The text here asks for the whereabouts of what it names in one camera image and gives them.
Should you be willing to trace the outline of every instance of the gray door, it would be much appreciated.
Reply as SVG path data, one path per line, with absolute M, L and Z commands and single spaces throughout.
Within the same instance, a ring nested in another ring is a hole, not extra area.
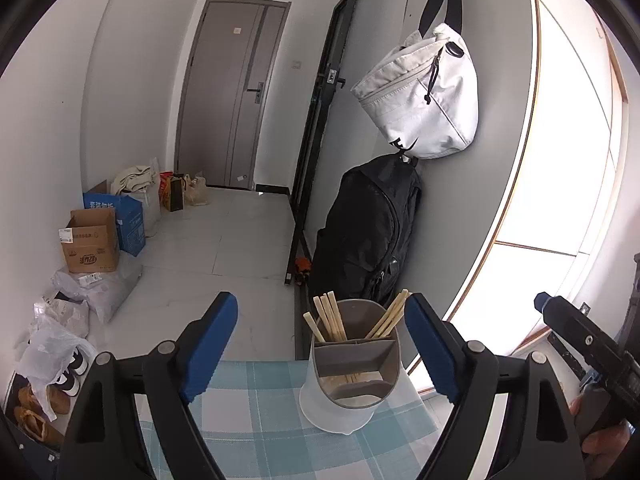
M 210 1 L 193 49 L 178 125 L 177 170 L 248 188 L 286 4 Z

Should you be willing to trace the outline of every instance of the screw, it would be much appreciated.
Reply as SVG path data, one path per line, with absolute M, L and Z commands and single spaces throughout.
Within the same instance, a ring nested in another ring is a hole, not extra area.
M 107 364 L 110 360 L 111 354 L 109 352 L 102 352 L 97 358 L 95 358 L 96 364 L 100 366 Z
M 469 341 L 466 345 L 474 354 L 481 354 L 484 352 L 484 345 L 479 341 Z
M 158 352 L 167 355 L 175 350 L 175 343 L 173 341 L 162 341 L 158 345 Z
M 543 365 L 544 363 L 546 363 L 546 355 L 544 355 L 542 352 L 532 352 L 531 358 L 539 365 Z

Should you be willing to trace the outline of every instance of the black and white sneaker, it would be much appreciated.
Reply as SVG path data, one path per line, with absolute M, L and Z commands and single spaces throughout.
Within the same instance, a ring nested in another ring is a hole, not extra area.
M 69 371 L 75 373 L 80 376 L 86 372 L 86 369 L 89 365 L 86 362 L 86 359 L 82 355 L 82 352 L 77 348 L 74 350 L 74 360 L 69 363 Z
M 56 380 L 56 385 L 69 397 L 75 397 L 80 391 L 80 381 L 68 369 L 62 372 Z

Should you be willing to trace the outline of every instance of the chopstick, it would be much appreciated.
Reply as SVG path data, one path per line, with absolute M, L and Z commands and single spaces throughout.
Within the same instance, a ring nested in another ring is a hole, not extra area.
M 314 336 L 316 336 L 316 339 L 318 339 L 318 341 L 321 343 L 326 343 L 326 341 L 324 340 L 324 336 L 322 336 L 322 333 L 320 332 L 318 325 L 316 325 L 314 318 L 311 316 L 311 313 L 305 312 L 303 314 L 303 317 L 305 318 L 306 324 L 309 325 L 311 332 L 313 332 Z
M 389 308 L 386 310 L 384 316 L 382 316 L 380 318 L 380 320 L 375 324 L 375 326 L 369 331 L 369 333 L 365 336 L 365 339 L 371 339 L 373 337 L 380 337 L 379 335 L 376 335 L 377 332 L 382 333 L 382 331 L 380 331 L 380 328 L 383 327 L 383 325 L 386 324 L 386 322 L 389 320 L 389 317 L 391 316 L 391 314 L 395 311 L 395 309 L 398 307 L 398 304 L 404 304 L 404 302 L 402 302 L 402 297 L 404 296 L 404 294 L 409 293 L 408 290 L 406 290 L 405 288 L 402 290 L 402 292 L 400 292 L 396 298 L 393 300 L 393 303 L 391 303 L 391 305 L 389 305 Z
M 398 324 L 398 321 L 400 321 L 400 319 L 396 320 L 396 317 L 398 317 L 398 314 L 404 313 L 404 302 L 408 297 L 409 297 L 409 291 L 406 290 L 405 288 L 402 290 L 400 294 L 398 294 L 398 296 L 396 296 L 397 301 L 394 301 L 392 305 L 387 309 L 385 322 L 380 326 L 378 330 L 376 330 L 376 333 L 373 335 L 374 338 L 386 337 L 385 335 L 383 335 L 383 333 L 385 333 L 389 327 L 392 330 L 393 327 L 395 327 L 396 324 Z
M 322 323 L 324 323 L 329 338 L 336 342 L 347 341 L 347 335 L 344 331 L 342 316 L 340 315 L 338 303 L 335 300 L 335 294 L 329 292 L 328 294 L 323 294 L 321 297 L 315 296 L 314 305 L 322 319 Z M 346 375 L 344 378 L 348 383 L 358 381 L 357 376 L 354 374 Z

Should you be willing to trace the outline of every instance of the window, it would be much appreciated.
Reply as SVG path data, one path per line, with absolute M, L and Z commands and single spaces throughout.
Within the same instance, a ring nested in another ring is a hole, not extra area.
M 606 32 L 584 0 L 538 7 L 538 92 L 520 170 L 475 280 L 447 315 L 495 354 L 545 329 L 538 292 L 575 297 L 617 196 L 626 92 Z M 419 359 L 410 376 L 433 387 Z

